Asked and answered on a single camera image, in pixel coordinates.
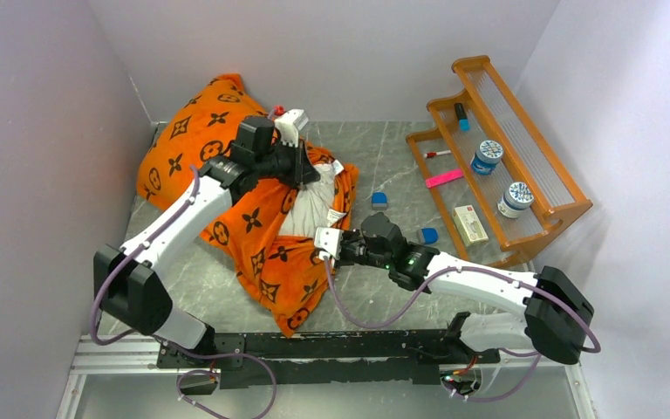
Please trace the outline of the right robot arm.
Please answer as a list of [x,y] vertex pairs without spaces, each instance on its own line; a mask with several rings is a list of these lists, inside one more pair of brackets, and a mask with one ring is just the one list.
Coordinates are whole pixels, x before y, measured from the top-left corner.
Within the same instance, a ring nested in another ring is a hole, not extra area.
[[328,276],[343,265],[369,266],[385,271],[398,287],[412,292],[390,319],[373,324],[375,329],[402,317],[422,293],[451,294],[496,308],[495,314],[454,316],[444,337],[446,354],[453,361],[497,350],[575,365],[581,354],[601,350],[591,330],[593,306],[557,268],[507,271],[469,262],[408,241],[382,212],[367,217],[355,230],[318,228],[315,246]]

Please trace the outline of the white pillow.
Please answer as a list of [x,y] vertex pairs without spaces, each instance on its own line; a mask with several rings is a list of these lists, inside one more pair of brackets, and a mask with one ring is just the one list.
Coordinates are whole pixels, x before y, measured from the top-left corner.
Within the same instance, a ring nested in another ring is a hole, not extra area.
[[345,217],[345,212],[335,209],[336,181],[344,166],[335,160],[314,166],[319,180],[304,185],[298,191],[290,212],[286,215],[278,235],[314,238],[318,228],[330,228]]

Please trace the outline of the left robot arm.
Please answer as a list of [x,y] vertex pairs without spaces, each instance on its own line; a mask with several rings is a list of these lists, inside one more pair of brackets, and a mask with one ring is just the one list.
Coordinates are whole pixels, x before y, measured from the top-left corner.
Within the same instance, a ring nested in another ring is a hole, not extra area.
[[149,227],[119,248],[106,245],[95,253],[95,297],[90,313],[90,336],[95,344],[107,346],[116,341],[98,336],[99,316],[107,313],[127,325],[130,333],[174,344],[193,367],[213,359],[215,329],[174,304],[161,274],[184,247],[260,180],[277,179],[291,187],[318,181],[299,135],[308,121],[302,109],[281,116],[245,118],[227,154],[192,168],[189,186]]

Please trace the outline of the orange patterned pillowcase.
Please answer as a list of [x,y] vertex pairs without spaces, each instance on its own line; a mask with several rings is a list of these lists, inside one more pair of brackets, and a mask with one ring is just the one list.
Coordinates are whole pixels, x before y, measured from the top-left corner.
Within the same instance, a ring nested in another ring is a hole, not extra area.
[[[146,153],[137,173],[138,194],[166,210],[191,183],[190,169],[227,154],[239,123],[251,115],[265,116],[267,111],[248,95],[239,74],[224,73],[211,79],[176,113]],[[326,148],[310,142],[305,147],[313,166],[337,160]],[[345,217],[332,228],[347,230],[359,169],[340,163],[345,170],[336,181],[334,207],[345,212]],[[199,234],[232,258],[242,288],[271,312],[288,338],[310,317],[329,288],[314,238],[278,235],[302,189],[274,179],[261,180]]]

